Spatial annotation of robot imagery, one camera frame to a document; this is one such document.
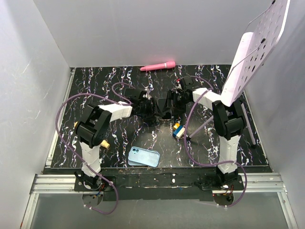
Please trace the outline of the black phone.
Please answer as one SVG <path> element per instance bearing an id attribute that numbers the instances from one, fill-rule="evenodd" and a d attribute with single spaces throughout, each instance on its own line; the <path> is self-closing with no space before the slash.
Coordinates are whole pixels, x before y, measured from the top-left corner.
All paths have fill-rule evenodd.
<path id="1" fill-rule="evenodd" d="M 163 117 L 160 117 L 161 120 L 170 120 L 171 115 L 171 101 L 167 98 L 159 98 L 158 106 L 160 110 L 163 112 Z"/>

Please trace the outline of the light blue phone case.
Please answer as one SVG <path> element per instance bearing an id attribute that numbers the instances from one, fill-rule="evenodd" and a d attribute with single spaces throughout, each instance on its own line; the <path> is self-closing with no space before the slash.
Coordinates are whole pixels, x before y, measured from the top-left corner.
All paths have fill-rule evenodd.
<path id="1" fill-rule="evenodd" d="M 137 163 L 137 162 L 134 162 L 134 161 L 128 161 L 128 165 L 130 166 L 144 166 L 144 167 L 150 167 L 150 165 L 146 165 L 146 164 L 142 164 L 142 163 Z"/>

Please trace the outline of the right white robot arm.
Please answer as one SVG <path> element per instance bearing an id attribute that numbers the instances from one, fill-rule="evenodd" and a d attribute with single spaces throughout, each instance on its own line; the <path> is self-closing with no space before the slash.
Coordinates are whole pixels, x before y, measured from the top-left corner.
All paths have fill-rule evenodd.
<path id="1" fill-rule="evenodd" d="M 178 80 L 177 86 L 167 92 L 166 98 L 159 99 L 163 114 L 179 115 L 186 112 L 186 105 L 193 102 L 213 112 L 214 128 L 220 139 L 219 161 L 216 163 L 216 185 L 228 189 L 238 179 L 237 148 L 247 118 L 240 98 L 225 100 L 224 94 L 200 87 L 192 76 Z"/>

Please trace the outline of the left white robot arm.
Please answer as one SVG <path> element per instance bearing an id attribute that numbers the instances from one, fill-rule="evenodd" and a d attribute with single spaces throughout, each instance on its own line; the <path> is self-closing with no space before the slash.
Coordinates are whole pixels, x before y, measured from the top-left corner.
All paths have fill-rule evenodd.
<path id="1" fill-rule="evenodd" d="M 101 187 L 101 178 L 96 175 L 101 171 L 100 146 L 105 140 L 110 123 L 133 115 L 142 116 L 145 122 L 163 116 L 157 99 L 139 88 L 127 88 L 124 97 L 132 104 L 118 102 L 109 105 L 88 105 L 81 120 L 74 125 L 84 159 L 80 181 L 92 191 Z"/>

